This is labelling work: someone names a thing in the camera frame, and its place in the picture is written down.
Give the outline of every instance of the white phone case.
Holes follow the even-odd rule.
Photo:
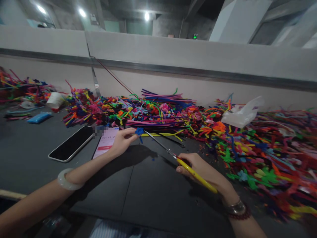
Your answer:
[[[87,144],[87,143],[91,140],[91,138],[92,138],[92,135],[91,135],[67,160],[59,160],[59,159],[50,157],[50,154],[53,153],[55,150],[57,150],[57,149],[58,149],[62,144],[64,144],[67,140],[65,140],[65,141],[64,141],[62,144],[60,144],[55,150],[53,150],[51,153],[49,153],[48,157],[49,157],[50,159],[52,159],[52,160],[57,160],[57,161],[59,161],[59,162],[66,163],[66,162],[70,161],[70,160],[78,153],[78,151],[79,151],[82,147],[84,147],[85,144]]]

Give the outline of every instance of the scissors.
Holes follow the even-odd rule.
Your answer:
[[[186,164],[181,158],[176,156],[170,149],[166,148],[163,144],[158,142],[150,133],[144,131],[148,134],[156,143],[158,143],[161,147],[163,147],[176,161],[182,165],[195,179],[197,179],[203,186],[212,191],[213,193],[218,193],[217,189],[215,189],[210,183],[204,180],[199,174],[197,174],[188,164]]]

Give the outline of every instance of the black work surface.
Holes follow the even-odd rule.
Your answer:
[[[0,189],[30,194],[56,179],[60,171],[89,161],[99,141],[91,140],[70,162],[61,163],[47,155],[81,128],[65,127],[61,122],[67,114],[64,110],[40,125],[24,120],[6,122],[4,114],[0,112]],[[184,149],[164,138],[156,139],[176,154],[199,151],[199,143],[190,139],[184,142]],[[71,210],[188,237],[234,237],[218,196],[176,173],[176,161],[151,138],[143,141],[135,141],[76,191],[66,201]],[[221,162],[204,154],[204,159],[224,172]],[[242,186],[235,187],[268,237],[308,237],[297,222],[280,224],[259,213],[249,193]]]

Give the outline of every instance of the woman's left hand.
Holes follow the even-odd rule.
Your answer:
[[[111,153],[114,157],[122,155],[130,146],[130,144],[138,139],[138,135],[133,135],[135,131],[136,129],[134,128],[128,128],[123,131],[118,131],[115,141],[108,152]]]

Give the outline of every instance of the black phone screen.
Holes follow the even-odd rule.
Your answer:
[[[93,129],[90,126],[82,127],[63,144],[57,147],[52,153],[50,153],[49,157],[62,161],[67,160],[86,142],[86,140],[89,139],[89,137],[91,137],[92,131]]]

